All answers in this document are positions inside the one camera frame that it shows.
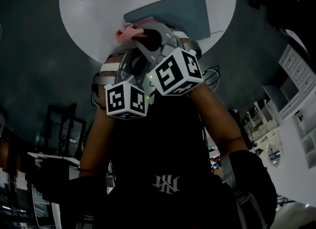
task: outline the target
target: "person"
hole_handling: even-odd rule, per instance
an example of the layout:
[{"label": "person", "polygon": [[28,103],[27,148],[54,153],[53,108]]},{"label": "person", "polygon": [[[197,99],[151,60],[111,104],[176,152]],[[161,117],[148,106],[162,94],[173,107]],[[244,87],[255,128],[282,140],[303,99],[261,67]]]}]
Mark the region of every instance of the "person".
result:
[{"label": "person", "polygon": [[[119,61],[115,56],[107,63]],[[99,97],[105,107],[102,86]],[[92,205],[80,202],[94,210],[95,228],[241,228],[232,190],[212,174],[204,126],[221,156],[229,154],[237,185],[256,197],[271,225],[274,185],[260,158],[248,151],[237,123],[203,82],[184,96],[156,93],[147,116],[138,119],[115,119],[97,108],[76,181],[76,188],[84,186],[80,196],[93,195],[86,198]],[[110,160],[116,185],[105,195],[100,185]]]}]

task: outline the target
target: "round table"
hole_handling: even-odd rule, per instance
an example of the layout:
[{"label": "round table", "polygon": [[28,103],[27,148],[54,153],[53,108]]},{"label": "round table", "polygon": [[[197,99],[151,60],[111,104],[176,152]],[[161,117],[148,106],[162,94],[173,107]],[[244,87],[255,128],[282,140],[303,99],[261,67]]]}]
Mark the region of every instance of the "round table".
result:
[{"label": "round table", "polygon": [[[124,14],[160,0],[59,0],[67,32],[87,55],[104,63],[118,46],[115,33]],[[223,35],[234,14],[236,0],[206,0],[211,37],[199,40],[202,53]]]}]

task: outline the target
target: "shirt logo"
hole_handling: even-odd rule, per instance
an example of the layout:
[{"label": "shirt logo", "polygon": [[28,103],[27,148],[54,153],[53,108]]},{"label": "shirt logo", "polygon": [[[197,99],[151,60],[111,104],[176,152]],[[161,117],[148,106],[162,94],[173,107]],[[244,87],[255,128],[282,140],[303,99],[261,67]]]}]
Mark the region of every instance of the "shirt logo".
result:
[{"label": "shirt logo", "polygon": [[157,188],[161,187],[161,189],[159,190],[161,192],[166,192],[167,194],[172,194],[172,193],[170,193],[170,189],[172,190],[172,192],[179,191],[177,189],[179,177],[180,176],[178,176],[177,178],[174,178],[172,181],[172,185],[171,185],[172,175],[167,176],[167,181],[166,181],[166,175],[162,175],[162,177],[156,176],[156,184],[153,184],[153,185],[156,186]]}]

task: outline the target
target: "desk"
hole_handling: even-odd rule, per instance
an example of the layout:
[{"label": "desk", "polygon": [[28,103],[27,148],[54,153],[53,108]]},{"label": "desk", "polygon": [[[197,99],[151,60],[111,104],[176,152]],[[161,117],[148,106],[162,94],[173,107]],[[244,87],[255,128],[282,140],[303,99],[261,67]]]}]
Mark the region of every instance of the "desk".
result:
[{"label": "desk", "polygon": [[[160,0],[59,0],[59,7],[73,41],[87,55],[104,63],[118,46],[115,32],[124,24],[123,15],[156,1]],[[227,29],[236,0],[206,0],[206,5],[211,37],[198,41],[202,53],[209,50]]]}]

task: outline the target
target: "floor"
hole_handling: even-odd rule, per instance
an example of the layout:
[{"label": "floor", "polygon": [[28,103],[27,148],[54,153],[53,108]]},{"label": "floor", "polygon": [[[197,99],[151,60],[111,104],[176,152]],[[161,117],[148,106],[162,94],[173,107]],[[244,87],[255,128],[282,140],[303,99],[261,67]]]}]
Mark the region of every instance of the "floor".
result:
[{"label": "floor", "polygon": [[[280,68],[277,61],[287,44],[267,23],[265,8],[253,9],[248,2],[237,0],[228,30],[201,60],[202,69],[220,65],[216,95],[241,115],[265,96],[262,85]],[[69,37],[59,0],[0,0],[0,24],[0,105],[8,112],[7,126],[39,143],[47,105],[71,103],[89,126],[95,112],[91,80],[100,64]]]}]

